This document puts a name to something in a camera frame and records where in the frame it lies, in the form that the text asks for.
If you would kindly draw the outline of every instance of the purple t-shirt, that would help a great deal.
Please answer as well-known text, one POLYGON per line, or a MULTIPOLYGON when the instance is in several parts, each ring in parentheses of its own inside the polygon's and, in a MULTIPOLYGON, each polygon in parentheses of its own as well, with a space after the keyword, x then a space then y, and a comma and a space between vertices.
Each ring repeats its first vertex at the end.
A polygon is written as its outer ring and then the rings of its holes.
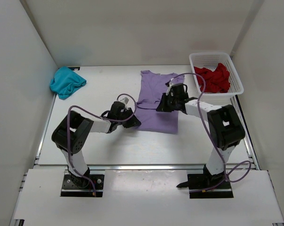
MULTIPOLYGON (((137 129, 143 131, 153 131, 161 133, 177 134, 178 132, 178 111, 157 112, 162 94, 168 87, 165 85, 177 74, 155 74, 151 71, 141 71, 141 91, 138 96, 138 108, 135 116, 141 121, 137 129)), ((172 83, 184 82, 184 76, 179 76, 172 80, 172 83)))

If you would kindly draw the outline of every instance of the blue cloth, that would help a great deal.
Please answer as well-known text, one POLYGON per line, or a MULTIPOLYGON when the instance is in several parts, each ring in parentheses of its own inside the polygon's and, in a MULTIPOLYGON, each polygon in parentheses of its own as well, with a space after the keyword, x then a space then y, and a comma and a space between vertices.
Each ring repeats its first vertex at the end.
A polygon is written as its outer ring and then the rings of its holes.
POLYGON ((53 92, 58 94, 60 99, 64 100, 82 86, 85 86, 85 84, 86 80, 77 73, 68 67, 61 67, 56 71, 49 87, 53 92))

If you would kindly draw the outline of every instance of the white wall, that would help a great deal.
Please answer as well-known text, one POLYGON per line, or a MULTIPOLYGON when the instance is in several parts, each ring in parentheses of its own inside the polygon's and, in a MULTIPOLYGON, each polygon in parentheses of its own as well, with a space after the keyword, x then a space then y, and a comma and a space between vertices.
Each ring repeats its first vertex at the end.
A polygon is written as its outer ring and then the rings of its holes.
POLYGON ((230 53, 253 0, 26 0, 62 65, 184 65, 230 53))
POLYGON ((0 226, 32 166, 57 66, 18 0, 0 0, 0 226))
POLYGON ((284 216, 284 0, 266 0, 234 57, 239 96, 259 164, 284 216))

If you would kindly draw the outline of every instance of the white table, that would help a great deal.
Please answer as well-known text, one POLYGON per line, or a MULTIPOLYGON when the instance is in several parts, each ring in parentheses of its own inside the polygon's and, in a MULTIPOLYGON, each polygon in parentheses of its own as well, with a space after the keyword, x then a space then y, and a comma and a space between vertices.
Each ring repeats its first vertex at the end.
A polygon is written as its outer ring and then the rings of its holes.
MULTIPOLYGON (((191 72, 189 65, 164 66, 97 66, 81 67, 76 71, 87 84, 66 100, 56 97, 48 129, 44 137, 40 165, 66 165, 64 156, 51 140, 54 129, 66 116, 71 105, 79 105, 100 115, 109 110, 120 93, 128 93, 136 100, 140 92, 141 70, 154 73, 191 72)), ((192 75, 186 75, 190 97, 198 97, 192 75)), ((219 103, 230 104, 230 101, 219 103)), ((78 111, 85 117, 91 116, 78 111)), ((88 165, 156 165, 156 164, 205 164, 212 151, 212 144, 199 118, 179 113, 177 135, 136 131, 119 126, 111 134, 92 133, 83 149, 88 165)), ((243 141, 232 152, 228 163, 248 159, 243 141)))
MULTIPOLYGON (((234 171, 237 179, 245 171, 234 171)), ((185 170, 105 171, 102 198, 60 197, 64 169, 31 169, 15 219, 24 226, 272 226, 283 223, 267 171, 232 184, 232 199, 189 199, 185 170)))

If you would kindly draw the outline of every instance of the white panel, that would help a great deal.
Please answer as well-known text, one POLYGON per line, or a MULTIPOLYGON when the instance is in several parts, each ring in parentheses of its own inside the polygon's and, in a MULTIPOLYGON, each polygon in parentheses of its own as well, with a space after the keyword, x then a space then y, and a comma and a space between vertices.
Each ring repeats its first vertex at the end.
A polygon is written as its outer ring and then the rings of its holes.
MULTIPOLYGON (((51 140, 55 128, 66 116, 68 108, 79 105, 100 115, 109 110, 121 93, 128 93, 136 100, 140 92, 141 70, 169 74, 191 71, 191 66, 103 66, 82 67, 77 71, 87 84, 66 100, 56 98, 48 130, 41 150, 39 164, 66 164, 64 156, 51 140)), ((192 75, 187 75, 190 97, 197 97, 192 75)), ((212 144, 201 120, 179 112, 177 135, 136 131, 119 126, 111 134, 90 133, 82 149, 87 164, 204 164, 212 151, 212 144)), ((243 142, 233 151, 229 163, 247 160, 243 142)))
POLYGON ((239 96, 262 169, 284 216, 284 0, 266 0, 234 58, 239 96))
POLYGON ((183 65, 192 52, 230 53, 252 0, 27 0, 63 65, 183 65))
POLYGON ((53 95, 57 66, 18 0, 0 0, 0 226, 9 225, 53 95))
MULTIPOLYGON (((24 226, 271 226, 283 218, 266 171, 232 184, 233 199, 189 199, 185 171, 105 172, 102 198, 60 197, 63 169, 28 173, 15 218, 24 226)), ((235 171, 232 179, 245 171, 235 171)))

